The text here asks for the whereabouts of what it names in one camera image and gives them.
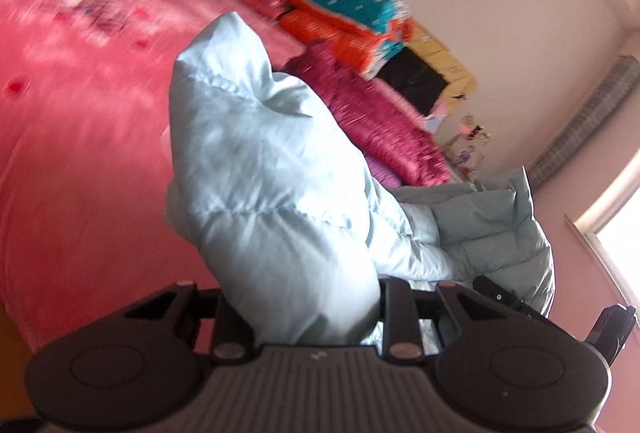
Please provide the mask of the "light blue puffer jacket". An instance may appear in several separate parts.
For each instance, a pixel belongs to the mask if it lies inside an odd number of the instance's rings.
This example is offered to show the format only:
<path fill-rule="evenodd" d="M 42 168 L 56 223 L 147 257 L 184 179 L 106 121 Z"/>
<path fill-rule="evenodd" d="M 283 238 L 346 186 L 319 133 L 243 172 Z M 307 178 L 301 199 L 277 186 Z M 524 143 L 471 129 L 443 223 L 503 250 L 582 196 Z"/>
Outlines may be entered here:
<path fill-rule="evenodd" d="M 219 16 L 176 59 L 166 216 L 258 343 L 380 345 L 383 276 L 486 276 L 541 314 L 555 282 L 526 173 L 386 190 L 303 80 Z"/>

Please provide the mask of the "bright window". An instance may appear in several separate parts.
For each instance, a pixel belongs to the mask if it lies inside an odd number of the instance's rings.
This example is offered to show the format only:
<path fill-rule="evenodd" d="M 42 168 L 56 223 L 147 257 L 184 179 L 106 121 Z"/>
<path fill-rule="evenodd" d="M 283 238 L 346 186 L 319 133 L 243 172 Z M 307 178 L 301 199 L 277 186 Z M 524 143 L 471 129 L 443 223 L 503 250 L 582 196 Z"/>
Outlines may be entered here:
<path fill-rule="evenodd" d="M 639 153 L 581 216 L 565 219 L 625 304 L 639 309 Z"/>

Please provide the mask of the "crimson shiny puffer jacket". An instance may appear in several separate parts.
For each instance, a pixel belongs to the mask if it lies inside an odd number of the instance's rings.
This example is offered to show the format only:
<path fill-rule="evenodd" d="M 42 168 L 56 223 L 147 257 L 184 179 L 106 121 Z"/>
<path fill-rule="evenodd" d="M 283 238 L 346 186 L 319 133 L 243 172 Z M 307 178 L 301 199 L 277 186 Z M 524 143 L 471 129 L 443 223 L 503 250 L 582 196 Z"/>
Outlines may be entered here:
<path fill-rule="evenodd" d="M 432 187 L 450 179 L 430 134 L 416 128 L 374 82 L 342 65 L 324 42 L 314 42 L 283 70 L 302 79 L 361 153 L 386 164 L 402 185 Z"/>

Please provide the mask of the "black folded garment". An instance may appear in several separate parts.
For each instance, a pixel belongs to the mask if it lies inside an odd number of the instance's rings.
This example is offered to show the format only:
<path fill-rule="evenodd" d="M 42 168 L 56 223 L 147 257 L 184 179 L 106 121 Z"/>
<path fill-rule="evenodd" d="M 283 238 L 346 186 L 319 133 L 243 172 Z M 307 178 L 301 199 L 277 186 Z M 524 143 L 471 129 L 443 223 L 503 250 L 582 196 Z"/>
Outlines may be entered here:
<path fill-rule="evenodd" d="M 408 46 L 394 55 L 376 76 L 424 116 L 432 111 L 448 86 L 446 79 Z"/>

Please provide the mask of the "teal orange folded quilt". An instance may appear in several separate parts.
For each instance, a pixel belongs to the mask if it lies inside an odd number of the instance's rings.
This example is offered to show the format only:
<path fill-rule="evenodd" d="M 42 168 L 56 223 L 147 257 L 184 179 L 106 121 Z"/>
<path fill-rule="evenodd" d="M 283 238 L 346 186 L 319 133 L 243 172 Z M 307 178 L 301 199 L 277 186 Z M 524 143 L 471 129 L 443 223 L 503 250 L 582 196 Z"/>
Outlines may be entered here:
<path fill-rule="evenodd" d="M 401 0 L 288 0 L 279 25 L 309 44 L 329 43 L 335 59 L 371 78 L 411 39 L 413 18 Z"/>

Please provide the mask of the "pink heart-pattern bed blanket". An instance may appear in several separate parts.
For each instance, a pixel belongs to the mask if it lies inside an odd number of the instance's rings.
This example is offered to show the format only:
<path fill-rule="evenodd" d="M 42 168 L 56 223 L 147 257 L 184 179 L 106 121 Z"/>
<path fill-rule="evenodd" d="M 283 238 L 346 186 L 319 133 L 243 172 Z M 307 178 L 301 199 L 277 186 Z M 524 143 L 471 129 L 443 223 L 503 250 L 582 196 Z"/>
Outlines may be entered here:
<path fill-rule="evenodd" d="M 215 283 L 163 218 L 178 54 L 235 0 L 1 0 L 1 300 L 33 349 L 178 280 Z"/>

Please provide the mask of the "grey wall radiator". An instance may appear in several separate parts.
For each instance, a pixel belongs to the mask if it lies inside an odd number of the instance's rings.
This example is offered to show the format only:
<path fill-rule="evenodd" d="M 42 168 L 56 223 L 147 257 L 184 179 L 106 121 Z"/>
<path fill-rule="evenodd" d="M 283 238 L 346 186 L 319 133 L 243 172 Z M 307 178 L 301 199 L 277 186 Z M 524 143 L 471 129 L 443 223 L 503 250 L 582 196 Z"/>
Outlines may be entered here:
<path fill-rule="evenodd" d="M 620 56 L 570 122 L 527 169 L 530 187 L 536 190 L 558 173 L 623 106 L 638 86 L 638 58 Z"/>

